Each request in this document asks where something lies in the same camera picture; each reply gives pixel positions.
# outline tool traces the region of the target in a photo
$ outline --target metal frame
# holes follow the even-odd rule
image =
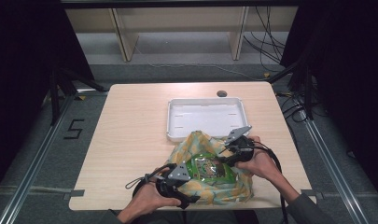
[[[303,119],[307,118],[305,111],[301,111],[301,117]],[[315,122],[312,119],[307,119],[305,123],[307,131],[311,135],[316,149],[319,152],[320,158],[325,163],[330,177],[333,180],[337,190],[339,191],[343,202],[345,203],[349,215],[351,215],[351,218],[355,223],[369,223],[366,218],[366,214],[364,213],[360,205],[360,202],[357,200],[356,195],[343,177],[343,173],[337,165],[337,162],[333,159],[333,156],[331,155],[328,146],[323,140],[322,135],[317,129]]]
[[[60,129],[60,125],[63,121],[63,117],[69,108],[70,104],[72,104],[74,100],[74,96],[67,96],[63,102],[63,106],[61,108],[61,115],[56,120],[56,122],[51,125],[49,131],[41,144],[39,150],[37,151],[34,160],[31,163],[28,171],[25,174],[22,182],[18,186],[17,190],[15,191],[14,195],[11,197],[10,201],[8,202],[5,211],[3,211],[2,216],[0,217],[0,224],[7,224],[7,223],[14,223],[18,213],[21,210],[21,207],[28,195],[30,187],[34,183],[37,174],[43,164],[44,159],[46,158],[49,149],[55,139],[56,133]]]

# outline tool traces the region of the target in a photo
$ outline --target black sleeve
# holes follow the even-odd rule
[[[99,220],[98,224],[124,224],[124,223],[120,222],[112,211],[107,210],[102,216],[101,220]]]
[[[306,194],[302,194],[287,207],[297,223],[336,223],[324,213]]]

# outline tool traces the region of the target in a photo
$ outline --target gray floor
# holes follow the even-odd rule
[[[275,34],[284,42],[287,33]],[[253,81],[268,73],[260,63],[274,71],[283,67],[267,60],[243,44],[239,61],[231,59],[227,35],[224,33],[161,33],[142,34],[130,63],[124,63],[114,34],[78,35],[82,48],[98,83],[177,82],[177,81]],[[275,92],[287,91],[289,77],[273,85]],[[76,183],[106,95],[95,93],[84,100],[76,99],[68,108],[60,130],[49,149],[41,170],[18,213],[15,223],[95,223],[102,212],[73,212],[68,208],[65,193]],[[287,98],[278,97],[280,105]],[[293,105],[288,101],[282,110]],[[332,120],[319,105],[314,108],[315,125],[321,132],[348,185],[357,196],[369,223],[378,223],[378,194],[354,158],[346,156],[347,146]],[[15,189],[22,181],[33,157],[46,136],[50,123],[50,103],[46,101],[37,123],[17,155],[0,186],[0,216]],[[78,139],[64,139],[72,119],[82,129]],[[329,172],[307,131],[305,122],[288,119],[297,138],[298,151],[313,189],[321,192],[318,205],[338,223],[354,223]],[[257,210],[260,223],[279,223],[280,209]]]

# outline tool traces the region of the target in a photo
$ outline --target white tray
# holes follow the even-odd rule
[[[225,137],[247,125],[239,98],[173,99],[168,104],[166,134],[173,142],[182,142],[194,131]]]

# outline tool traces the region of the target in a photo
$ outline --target gray carpet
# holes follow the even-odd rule
[[[116,83],[148,82],[195,82],[195,81],[253,81],[263,78],[267,72],[259,64],[230,64],[217,67],[183,66],[154,67],[151,65],[92,65],[98,83],[110,87]],[[278,65],[269,65],[273,70],[282,69]],[[273,84],[275,92],[287,91],[289,77]],[[32,186],[31,192],[21,208],[16,223],[95,223],[102,212],[73,212],[68,208],[64,193],[74,187],[86,151],[101,114],[106,96],[87,96],[84,100],[75,100],[69,107],[56,139]],[[286,100],[278,97],[280,105]],[[288,101],[284,109],[292,106]],[[355,159],[346,156],[346,143],[338,130],[327,117],[321,105],[314,108],[315,124],[334,159],[342,169],[354,193],[363,206],[370,223],[378,223],[378,195],[371,182],[363,173]],[[46,102],[25,145],[11,165],[0,187],[0,215],[2,214],[14,188],[21,182],[26,169],[46,135],[50,123],[50,103]],[[72,136],[68,132],[72,119],[84,119],[75,123],[75,128],[82,129],[78,139],[64,139]],[[323,199],[318,205],[338,223],[353,223],[343,200],[338,194],[328,170],[320,159],[315,144],[306,130],[305,122],[287,120],[297,138],[298,151],[314,190],[322,192]],[[260,223],[279,223],[282,219],[280,209],[258,209]]]

